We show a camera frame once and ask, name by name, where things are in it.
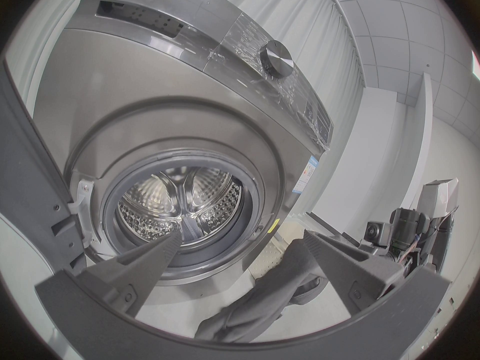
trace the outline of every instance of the ceiling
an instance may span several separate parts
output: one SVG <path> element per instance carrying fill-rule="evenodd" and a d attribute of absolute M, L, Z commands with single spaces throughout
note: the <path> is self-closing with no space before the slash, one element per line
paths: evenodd
<path fill-rule="evenodd" d="M 351 26 L 368 87 L 415 105 L 422 73 L 432 79 L 433 114 L 480 148 L 480 81 L 472 46 L 442 0 L 338 0 Z"/>

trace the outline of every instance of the front-load washing machine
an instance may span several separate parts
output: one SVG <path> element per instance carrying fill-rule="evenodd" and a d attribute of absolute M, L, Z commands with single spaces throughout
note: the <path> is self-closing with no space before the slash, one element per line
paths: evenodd
<path fill-rule="evenodd" d="M 226 0 L 81 0 L 33 120 L 91 260 L 181 232 L 160 285 L 249 267 L 333 133 L 285 46 Z"/>

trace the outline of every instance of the yellow warning label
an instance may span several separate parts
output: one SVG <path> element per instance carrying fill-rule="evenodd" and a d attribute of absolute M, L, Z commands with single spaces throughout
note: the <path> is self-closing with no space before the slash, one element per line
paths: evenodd
<path fill-rule="evenodd" d="M 270 229 L 268 230 L 267 233 L 272 232 L 275 229 L 275 227 L 277 226 L 277 224 L 279 223 L 279 221 L 280 221 L 280 219 L 276 219 L 275 221 L 273 221 L 273 224 L 272 224 L 272 226 L 270 227 Z"/>

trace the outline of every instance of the black cloth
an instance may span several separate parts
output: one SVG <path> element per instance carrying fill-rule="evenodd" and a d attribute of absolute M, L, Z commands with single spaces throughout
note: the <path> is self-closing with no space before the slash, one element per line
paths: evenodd
<path fill-rule="evenodd" d="M 258 279 L 244 296 L 203 320 L 196 339 L 248 343 L 267 330 L 285 307 L 303 305 L 320 294 L 328 283 L 302 239 L 286 249 L 280 263 Z"/>

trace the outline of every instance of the cable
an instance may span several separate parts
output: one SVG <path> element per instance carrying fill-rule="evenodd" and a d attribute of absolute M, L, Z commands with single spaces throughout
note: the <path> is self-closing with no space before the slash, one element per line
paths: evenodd
<path fill-rule="evenodd" d="M 457 205 L 455 208 L 453 208 L 450 212 L 448 212 L 440 221 L 440 223 L 434 227 L 434 230 L 435 231 L 438 231 L 440 226 L 443 224 L 443 222 L 447 219 L 447 217 L 449 217 L 452 213 L 454 213 L 457 209 L 459 208 L 459 206 Z M 419 242 L 420 240 L 420 235 L 415 235 L 415 238 L 413 240 L 413 243 L 412 245 L 410 245 L 410 247 L 405 251 L 405 253 L 400 257 L 400 259 L 397 261 L 398 263 L 402 263 L 403 260 L 405 260 L 405 258 L 407 257 L 407 255 L 412 252 L 415 247 L 417 246 L 417 243 Z"/>
<path fill-rule="evenodd" d="M 439 228 L 440 228 L 440 226 L 443 224 L 443 222 L 444 222 L 445 220 L 447 220 L 447 217 L 449 217 L 452 213 L 454 213 L 458 208 L 459 208 L 459 206 L 457 205 L 457 206 L 456 206 L 455 208 L 453 208 L 450 212 L 448 212 L 448 213 L 443 217 L 443 219 L 441 219 L 440 224 L 435 227 L 435 230 L 438 231 Z"/>
<path fill-rule="evenodd" d="M 405 253 L 400 257 L 398 263 L 402 263 L 402 261 L 407 257 L 407 255 L 412 252 L 415 247 L 417 246 L 417 243 L 419 242 L 420 240 L 420 235 L 415 235 L 415 238 L 413 239 L 413 243 L 412 245 L 410 245 L 410 247 L 405 251 Z"/>

